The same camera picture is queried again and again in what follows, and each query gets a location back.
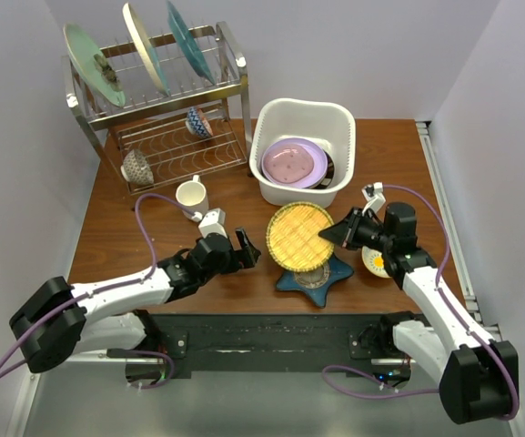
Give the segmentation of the dark teal star plate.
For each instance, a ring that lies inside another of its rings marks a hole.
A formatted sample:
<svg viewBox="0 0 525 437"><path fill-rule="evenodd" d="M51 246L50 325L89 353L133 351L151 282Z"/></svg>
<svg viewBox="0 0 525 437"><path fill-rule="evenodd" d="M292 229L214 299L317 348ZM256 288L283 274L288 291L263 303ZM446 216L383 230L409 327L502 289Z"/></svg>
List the dark teal star plate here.
<svg viewBox="0 0 525 437"><path fill-rule="evenodd" d="M354 275L354 269L335 254L328 261L308 272L284 270L276 283L278 291L299 291L316 307L327 306L329 288Z"/></svg>

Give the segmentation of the yellow woven pattern plate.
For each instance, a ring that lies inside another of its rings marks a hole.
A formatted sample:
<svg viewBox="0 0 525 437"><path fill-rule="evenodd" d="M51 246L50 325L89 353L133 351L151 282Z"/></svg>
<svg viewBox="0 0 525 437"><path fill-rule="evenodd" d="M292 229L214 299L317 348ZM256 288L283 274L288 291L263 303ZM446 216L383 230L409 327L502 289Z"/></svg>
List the yellow woven pattern plate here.
<svg viewBox="0 0 525 437"><path fill-rule="evenodd" d="M283 269L308 272L325 264L334 244L318 233L334 224L332 217L311 202L292 202L270 219L266 243L271 258Z"/></svg>

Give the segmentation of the black striped rim plate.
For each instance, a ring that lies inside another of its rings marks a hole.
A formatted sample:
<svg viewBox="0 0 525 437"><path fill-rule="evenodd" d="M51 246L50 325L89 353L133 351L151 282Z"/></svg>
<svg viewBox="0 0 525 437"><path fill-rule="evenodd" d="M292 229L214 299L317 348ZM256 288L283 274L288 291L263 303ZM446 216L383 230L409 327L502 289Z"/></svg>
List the black striped rim plate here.
<svg viewBox="0 0 525 437"><path fill-rule="evenodd" d="M328 162L326 174L322 178L322 180L313 187L313 189L327 189L333 180L335 174L335 166L329 153L326 154L326 157Z"/></svg>

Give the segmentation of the lavender purple plate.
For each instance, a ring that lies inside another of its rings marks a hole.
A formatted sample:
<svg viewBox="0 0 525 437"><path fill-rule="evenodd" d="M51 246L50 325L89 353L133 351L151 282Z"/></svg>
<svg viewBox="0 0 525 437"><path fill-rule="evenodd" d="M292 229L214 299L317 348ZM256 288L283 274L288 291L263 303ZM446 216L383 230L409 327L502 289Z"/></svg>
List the lavender purple plate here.
<svg viewBox="0 0 525 437"><path fill-rule="evenodd" d="M279 144L280 142L285 142L286 140L293 140L297 142L310 153L310 155L314 158L314 161L315 161L315 166L312 172L307 177L301 179L299 182L295 184L292 184L292 185L278 184L273 179L267 177L264 173L264 170L262 169L262 160L266 152L268 151L267 149L263 154L261 164L260 164L262 174L266 177L267 180L269 180L270 182L276 185L284 186L287 188L301 188L301 189L313 188L318 182L322 180L322 178L326 174L327 165L328 165L327 157L326 157L327 153L315 142L302 138L302 137L286 137L286 138L280 139L279 141L275 142L271 146Z"/></svg>

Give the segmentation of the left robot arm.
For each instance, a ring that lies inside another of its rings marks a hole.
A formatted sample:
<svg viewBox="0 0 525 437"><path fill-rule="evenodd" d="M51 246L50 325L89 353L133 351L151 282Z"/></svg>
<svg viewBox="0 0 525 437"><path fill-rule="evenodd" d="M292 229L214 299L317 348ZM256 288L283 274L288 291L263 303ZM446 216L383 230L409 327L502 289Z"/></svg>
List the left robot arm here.
<svg viewBox="0 0 525 437"><path fill-rule="evenodd" d="M239 247L211 233L192 249L181 249L156 265L97 283L69 284L54 277L24 303L9 321L26 365L49 371L75 354L84 331L99 321L140 307L193 295L216 275L252 269L261 255L244 229L236 229Z"/></svg>

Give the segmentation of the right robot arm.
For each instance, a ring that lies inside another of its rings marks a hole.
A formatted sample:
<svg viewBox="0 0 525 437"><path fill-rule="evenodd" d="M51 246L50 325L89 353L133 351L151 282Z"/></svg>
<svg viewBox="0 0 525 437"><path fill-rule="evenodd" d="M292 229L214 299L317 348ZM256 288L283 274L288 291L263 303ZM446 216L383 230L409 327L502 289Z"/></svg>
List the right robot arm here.
<svg viewBox="0 0 525 437"><path fill-rule="evenodd" d="M444 411L456 424L513 419L519 411L519 357L507 340L495 340L452 295L430 254L418 244L415 209L387 205L385 216L353 208L321 238L344 249L381 253L384 268L421 309L425 321L405 319L376 336L389 358L407 353L438 384Z"/></svg>

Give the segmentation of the white plastic bin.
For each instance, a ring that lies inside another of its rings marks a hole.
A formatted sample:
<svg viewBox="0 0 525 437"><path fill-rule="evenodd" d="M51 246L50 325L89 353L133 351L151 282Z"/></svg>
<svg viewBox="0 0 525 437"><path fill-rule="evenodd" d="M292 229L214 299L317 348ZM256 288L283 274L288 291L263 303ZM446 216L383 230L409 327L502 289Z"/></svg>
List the white plastic bin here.
<svg viewBox="0 0 525 437"><path fill-rule="evenodd" d="M334 165L334 175L325 189L281 187L262 174L263 153L281 139L300 137L323 149ZM249 167L257 179L264 200L284 206L295 201L329 207L354 176L356 123L343 106L294 98L278 98L266 103L257 120Z"/></svg>

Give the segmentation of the small bowl yellow sun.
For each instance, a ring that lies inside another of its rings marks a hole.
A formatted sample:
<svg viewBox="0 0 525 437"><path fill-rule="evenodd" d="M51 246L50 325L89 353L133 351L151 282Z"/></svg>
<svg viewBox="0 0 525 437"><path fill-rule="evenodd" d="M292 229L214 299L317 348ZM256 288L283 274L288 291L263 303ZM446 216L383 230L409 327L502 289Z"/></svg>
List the small bowl yellow sun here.
<svg viewBox="0 0 525 437"><path fill-rule="evenodd" d="M382 279L390 278L390 275L385 270L382 254L379 251L363 247L361 250L361 258L364 266L371 274Z"/></svg>

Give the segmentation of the white ceramic mug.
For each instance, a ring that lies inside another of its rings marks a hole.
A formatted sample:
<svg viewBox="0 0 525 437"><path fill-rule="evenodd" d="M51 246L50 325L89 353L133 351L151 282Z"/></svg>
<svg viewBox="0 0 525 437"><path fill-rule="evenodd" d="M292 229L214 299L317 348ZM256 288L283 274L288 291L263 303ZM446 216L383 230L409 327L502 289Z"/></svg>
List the white ceramic mug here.
<svg viewBox="0 0 525 437"><path fill-rule="evenodd" d="M177 187L176 200L184 207L183 214L187 219L193 220L196 213L204 217L209 211L207 189L199 175Z"/></svg>

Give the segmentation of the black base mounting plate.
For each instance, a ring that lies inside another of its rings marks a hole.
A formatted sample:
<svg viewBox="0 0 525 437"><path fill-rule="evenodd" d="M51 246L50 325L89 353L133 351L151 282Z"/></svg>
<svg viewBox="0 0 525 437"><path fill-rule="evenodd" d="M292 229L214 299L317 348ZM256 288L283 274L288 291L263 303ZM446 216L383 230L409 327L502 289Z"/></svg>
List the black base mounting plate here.
<svg viewBox="0 0 525 437"><path fill-rule="evenodd" d="M404 381L416 363L384 341L389 315L135 314L146 339L130 352L107 353L125 360L130 381L198 372L320 372L331 364Z"/></svg>

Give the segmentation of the blue zigzag pattern bowl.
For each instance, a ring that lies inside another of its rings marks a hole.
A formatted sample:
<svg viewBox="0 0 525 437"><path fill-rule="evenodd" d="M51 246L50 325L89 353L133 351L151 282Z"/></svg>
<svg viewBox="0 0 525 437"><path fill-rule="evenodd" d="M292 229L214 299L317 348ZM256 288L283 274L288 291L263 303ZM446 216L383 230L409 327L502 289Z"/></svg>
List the blue zigzag pattern bowl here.
<svg viewBox="0 0 525 437"><path fill-rule="evenodd" d="M213 137L213 130L204 112L199 107L191 107L187 111L186 128L194 136L201 139Z"/></svg>

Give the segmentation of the grey patterned bowl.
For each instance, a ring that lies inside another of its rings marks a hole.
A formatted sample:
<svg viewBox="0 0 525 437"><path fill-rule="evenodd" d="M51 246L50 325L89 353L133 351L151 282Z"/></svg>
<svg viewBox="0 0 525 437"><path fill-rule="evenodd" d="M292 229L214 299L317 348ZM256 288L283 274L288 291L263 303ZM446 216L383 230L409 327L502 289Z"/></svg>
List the grey patterned bowl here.
<svg viewBox="0 0 525 437"><path fill-rule="evenodd" d="M121 174L126 182L141 187L154 184L154 175L145 155L138 149L130 150L121 165Z"/></svg>

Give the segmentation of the stainless steel dish rack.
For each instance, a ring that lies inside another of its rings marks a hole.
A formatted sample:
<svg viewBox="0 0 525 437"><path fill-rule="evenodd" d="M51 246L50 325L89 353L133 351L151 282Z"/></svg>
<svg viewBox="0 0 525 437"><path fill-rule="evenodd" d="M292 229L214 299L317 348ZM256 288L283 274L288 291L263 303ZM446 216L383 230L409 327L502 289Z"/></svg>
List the stainless steel dish rack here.
<svg viewBox="0 0 525 437"><path fill-rule="evenodd" d="M62 58L66 103L90 146L128 204L136 197L244 165L252 144L247 61L229 25L192 28L216 83L198 76L171 34L152 37L167 76L170 96L153 87L132 41L103 49L124 88L126 102L115 107L91 91L68 56ZM199 107L213 130L201 139L186 128L187 111ZM152 169L154 184L125 181L121 165L132 149L140 150Z"/></svg>

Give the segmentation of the cream teal plate in rack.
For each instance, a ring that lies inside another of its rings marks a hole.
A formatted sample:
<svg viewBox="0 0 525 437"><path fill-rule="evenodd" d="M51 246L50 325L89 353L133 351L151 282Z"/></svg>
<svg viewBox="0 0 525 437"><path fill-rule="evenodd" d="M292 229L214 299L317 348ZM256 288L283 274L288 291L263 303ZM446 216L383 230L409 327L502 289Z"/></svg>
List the cream teal plate in rack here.
<svg viewBox="0 0 525 437"><path fill-rule="evenodd" d="M134 7L130 3L123 5L122 14L127 31L149 77L157 91L163 96L168 97L170 95L170 89L166 76L161 68L158 54L150 41L142 20L138 17Z"/></svg>

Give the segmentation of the pale green plate in rack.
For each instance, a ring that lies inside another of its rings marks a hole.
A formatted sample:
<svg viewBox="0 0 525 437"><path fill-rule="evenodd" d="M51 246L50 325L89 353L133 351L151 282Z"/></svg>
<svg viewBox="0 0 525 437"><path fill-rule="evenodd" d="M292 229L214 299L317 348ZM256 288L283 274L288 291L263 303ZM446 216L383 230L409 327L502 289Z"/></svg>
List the pale green plate in rack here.
<svg viewBox="0 0 525 437"><path fill-rule="evenodd" d="M79 25L65 24L63 33L72 64L91 91L123 107L126 96L121 81L96 42Z"/></svg>

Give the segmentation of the aluminium frame rail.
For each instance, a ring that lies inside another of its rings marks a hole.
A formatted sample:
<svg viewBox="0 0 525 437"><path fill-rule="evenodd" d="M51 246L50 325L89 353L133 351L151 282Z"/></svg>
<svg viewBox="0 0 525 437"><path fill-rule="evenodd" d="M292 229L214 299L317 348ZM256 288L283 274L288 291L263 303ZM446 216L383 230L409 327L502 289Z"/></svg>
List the aluminium frame rail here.
<svg viewBox="0 0 525 437"><path fill-rule="evenodd" d="M454 224L449 201L439 171L439 164L437 162L429 133L430 124L430 121L415 122L422 150L427 162L431 183L439 205L440 215L442 216L444 227L448 234L451 258L458 275L459 289L465 301L464 306L471 317L474 318L479 325L484 327L496 340L504 340L500 326L498 324L486 325L482 318L477 296L470 281L469 271L459 241L459 235Z"/></svg>

